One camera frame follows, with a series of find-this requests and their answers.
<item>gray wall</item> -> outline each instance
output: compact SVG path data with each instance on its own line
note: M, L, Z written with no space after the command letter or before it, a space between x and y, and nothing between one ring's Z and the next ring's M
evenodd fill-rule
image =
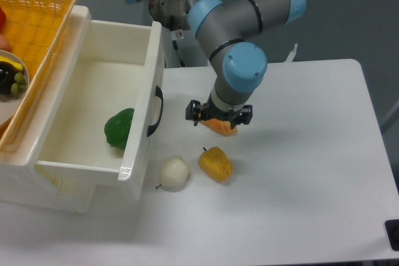
M226 3L234 0L223 0ZM251 40L271 62L284 60L299 43L298 60L358 60L364 70L378 118L399 98L399 0L308 0L305 16ZM79 0L93 19L149 25L147 3L123 0ZM394 172L399 168L399 124L385 143Z

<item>wicker basket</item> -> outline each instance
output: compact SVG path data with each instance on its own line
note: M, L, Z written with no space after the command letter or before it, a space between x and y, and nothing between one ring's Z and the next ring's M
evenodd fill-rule
M11 52L25 63L31 78L24 98L2 136L0 132L0 149L12 141L20 124L28 117L27 112L33 107L35 98L40 95L41 86L50 72L49 61L55 45L75 2L0 0L0 7L7 15L1 34L10 42Z

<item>fake fruit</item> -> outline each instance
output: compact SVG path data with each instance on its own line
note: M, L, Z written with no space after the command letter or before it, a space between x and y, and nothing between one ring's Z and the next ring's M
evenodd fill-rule
M229 121L220 121L212 118L208 121L201 121L201 123L223 136L230 136L237 133L237 127L231 129Z
M134 108L126 108L106 122L104 133L107 143L121 150L126 148L134 112Z
M198 159L198 164L209 177L217 182L223 182L233 173L229 158L218 146L203 152Z
M0 57L0 95L18 95L26 91L24 67L5 57Z
M165 159L160 169L160 186L180 187L186 181L190 167L179 155L170 156Z
M0 7L0 30L2 28L2 26L4 25L4 23L6 23L6 13L1 9Z
M10 48L11 46L8 40L0 34L0 50L10 51Z

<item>drawer handle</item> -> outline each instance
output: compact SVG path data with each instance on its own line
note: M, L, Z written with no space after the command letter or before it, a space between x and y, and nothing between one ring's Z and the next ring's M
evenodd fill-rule
M162 90L159 86L156 86L156 88L155 88L155 96L158 97L159 99L161 99L161 112L160 112L160 116L158 117L158 121L156 121L156 123L154 125L148 126L147 137L154 134L155 130L160 125L162 113L163 113L163 94L162 94Z

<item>plate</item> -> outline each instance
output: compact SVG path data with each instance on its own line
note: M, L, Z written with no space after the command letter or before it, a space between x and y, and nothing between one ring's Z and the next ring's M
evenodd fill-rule
M0 50L0 56L5 57L13 62L18 62L24 66L25 72L24 77L29 84L29 74L24 65L24 62L16 57L14 54ZM11 119L12 115L17 110L19 104L21 104L22 99L24 98L25 93L20 93L18 96L13 97L10 95L0 95L0 132L2 131L3 127L7 126L8 121Z

